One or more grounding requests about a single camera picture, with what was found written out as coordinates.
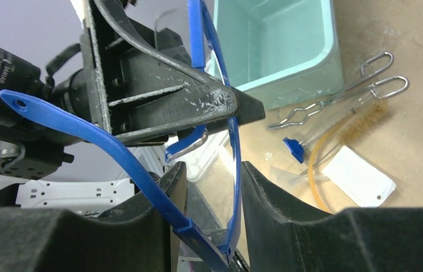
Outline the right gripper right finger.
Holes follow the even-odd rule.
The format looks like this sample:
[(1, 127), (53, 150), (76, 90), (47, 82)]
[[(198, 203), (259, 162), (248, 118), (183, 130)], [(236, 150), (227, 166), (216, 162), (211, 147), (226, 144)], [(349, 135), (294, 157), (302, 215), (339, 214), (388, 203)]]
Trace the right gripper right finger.
[(423, 207), (330, 214), (242, 163), (252, 271), (423, 271)]

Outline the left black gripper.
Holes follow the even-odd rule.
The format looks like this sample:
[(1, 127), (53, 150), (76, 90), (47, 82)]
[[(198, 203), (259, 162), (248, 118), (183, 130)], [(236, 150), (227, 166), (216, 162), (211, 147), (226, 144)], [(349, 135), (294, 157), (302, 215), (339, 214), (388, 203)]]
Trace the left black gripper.
[(256, 98), (155, 49), (152, 29), (122, 1), (84, 1), (83, 68), (55, 86), (52, 101), (127, 146), (161, 145), (205, 125), (213, 134), (265, 118)]

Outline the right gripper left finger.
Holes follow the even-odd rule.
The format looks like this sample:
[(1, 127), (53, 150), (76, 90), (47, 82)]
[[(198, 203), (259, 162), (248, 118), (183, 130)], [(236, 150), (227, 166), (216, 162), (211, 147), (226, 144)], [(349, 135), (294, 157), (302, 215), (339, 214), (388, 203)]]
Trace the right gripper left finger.
[(86, 218), (21, 209), (18, 186), (0, 189), (0, 271), (176, 271), (179, 238), (142, 193)]

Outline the bristle test tube brush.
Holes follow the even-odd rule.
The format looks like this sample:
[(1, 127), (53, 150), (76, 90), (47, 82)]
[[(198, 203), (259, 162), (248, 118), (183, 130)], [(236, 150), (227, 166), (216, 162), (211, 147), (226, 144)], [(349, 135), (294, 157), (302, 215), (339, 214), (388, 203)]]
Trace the bristle test tube brush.
[(358, 140), (366, 134), (374, 125), (378, 124), (388, 112), (388, 102), (384, 100), (372, 102), (361, 109), (353, 108), (350, 113), (335, 119), (328, 129), (322, 130), (315, 138), (310, 138), (305, 146), (311, 146), (311, 151), (307, 156), (307, 169), (300, 173), (306, 175), (314, 167), (320, 165), (321, 161), (328, 157), (333, 151), (330, 150), (324, 157), (318, 159), (323, 145), (328, 142), (334, 134), (337, 134), (337, 144), (333, 147), (346, 146)]

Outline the metal crucible tongs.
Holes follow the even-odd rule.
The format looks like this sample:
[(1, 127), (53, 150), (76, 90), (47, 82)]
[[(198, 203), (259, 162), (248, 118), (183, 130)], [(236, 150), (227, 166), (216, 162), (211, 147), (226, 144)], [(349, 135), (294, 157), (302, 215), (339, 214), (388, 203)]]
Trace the metal crucible tongs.
[[(368, 66), (371, 66), (372, 63), (376, 62), (377, 60), (381, 59), (381, 58), (387, 58), (388, 61), (387, 63), (379, 68), (376, 69), (375, 71), (373, 71), (372, 73), (367, 74), (365, 72), (365, 69)], [(360, 93), (363, 93), (365, 91), (371, 91), (385, 83), (388, 83), (392, 80), (398, 79), (398, 80), (402, 80), (404, 82), (404, 86), (396, 91), (390, 92), (384, 96), (380, 96), (380, 99), (388, 99), (391, 98), (393, 96), (396, 96), (404, 91), (406, 91), (409, 88), (410, 82), (409, 80), (404, 77), (404, 76), (390, 76), (386, 79), (382, 79), (379, 80), (375, 83), (370, 84), (369, 86), (366, 86), (363, 90), (354, 90), (355, 87), (357, 87), (358, 85), (362, 84), (363, 82), (372, 79), (376, 76), (378, 76), (379, 74), (385, 72), (386, 70), (388, 70), (392, 64), (394, 63), (395, 57), (391, 52), (380, 52), (374, 56), (372, 56), (371, 58), (367, 59), (366, 61), (364, 61), (361, 65), (360, 65), (360, 73), (361, 73), (361, 77), (357, 80), (355, 80), (352, 83), (348, 83), (346, 84), (340, 91), (338, 91), (336, 94), (333, 94), (332, 96), (330, 96), (330, 98), (328, 99), (324, 99), (318, 102), (314, 102), (306, 107), (296, 107), (294, 108), (290, 114), (288, 114), (288, 116), (283, 119), (282, 121), (280, 121), (277, 124), (273, 124), (273, 125), (269, 125), (267, 126), (268, 130), (275, 130), (275, 129), (282, 129), (288, 126), (301, 126), (303, 124), (305, 124), (307, 122), (307, 120), (313, 116), (316, 115), (318, 113), (320, 113), (321, 111), (323, 111), (326, 107), (328, 107), (331, 104), (335, 104), (337, 102), (349, 99), (353, 96), (356, 96)], [(314, 109), (312, 112), (304, 115), (304, 118), (301, 121), (291, 121), (292, 117), (297, 113), (297, 112), (306, 112), (309, 111), (311, 109)]]

